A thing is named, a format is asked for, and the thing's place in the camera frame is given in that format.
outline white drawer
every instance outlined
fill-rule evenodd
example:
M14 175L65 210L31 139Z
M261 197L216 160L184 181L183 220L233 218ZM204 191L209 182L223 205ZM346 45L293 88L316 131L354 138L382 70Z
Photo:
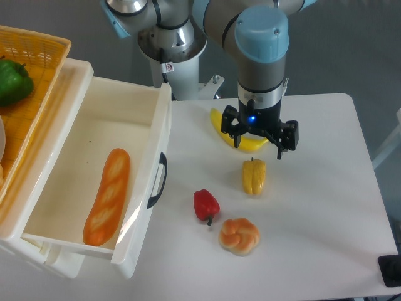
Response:
M171 89L168 85L158 89L93 77L73 117L48 178L27 180L39 183L32 190L37 190L36 197L25 204L29 209L21 210L25 212L18 218L19 225L10 227L3 239L19 235L39 247L44 244L63 252L105 258L129 278L152 213L149 199L153 191L160 195L159 185L154 189L155 183L163 182L167 175L164 154L171 127ZM46 142L56 137L53 134L43 139ZM117 147L125 149L131 160L119 230L104 245L89 246L82 240L83 227L96 198L105 160ZM157 196L151 201L154 204L156 200Z

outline green bell pepper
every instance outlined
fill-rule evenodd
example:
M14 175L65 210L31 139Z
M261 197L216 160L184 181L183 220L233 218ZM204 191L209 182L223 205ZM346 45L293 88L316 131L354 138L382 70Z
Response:
M33 81L21 65L0 58L0 107L5 107L26 98L33 91Z

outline banana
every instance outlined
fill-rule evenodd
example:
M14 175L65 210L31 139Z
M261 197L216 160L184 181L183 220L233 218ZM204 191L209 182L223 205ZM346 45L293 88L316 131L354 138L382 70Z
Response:
M210 118L213 127L220 135L220 137L222 137L229 146L234 147L234 139L231 138L229 134L224 134L221 132L222 114L220 113L220 111L218 111L218 109L216 108L211 108ZM238 149L243 152L255 152L260 149L267 141L269 141L267 138L253 139L249 137L241 137L241 143L239 144Z

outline white cabinet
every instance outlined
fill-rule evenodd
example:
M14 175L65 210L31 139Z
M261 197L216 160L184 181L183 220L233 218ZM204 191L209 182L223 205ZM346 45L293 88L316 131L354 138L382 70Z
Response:
M0 205L0 246L69 278L84 256L104 258L130 278L152 214L149 199L156 202L167 175L171 89L94 77L88 62L67 59L50 97ZM83 226L117 147L131 160L119 230L104 245L89 246Z

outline red bell pepper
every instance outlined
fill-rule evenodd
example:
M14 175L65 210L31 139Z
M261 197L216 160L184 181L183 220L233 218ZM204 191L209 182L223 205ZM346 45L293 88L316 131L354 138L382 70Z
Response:
M212 224L212 218L219 213L220 205L215 197L206 189L194 193L195 214L201 221L207 221L207 225Z

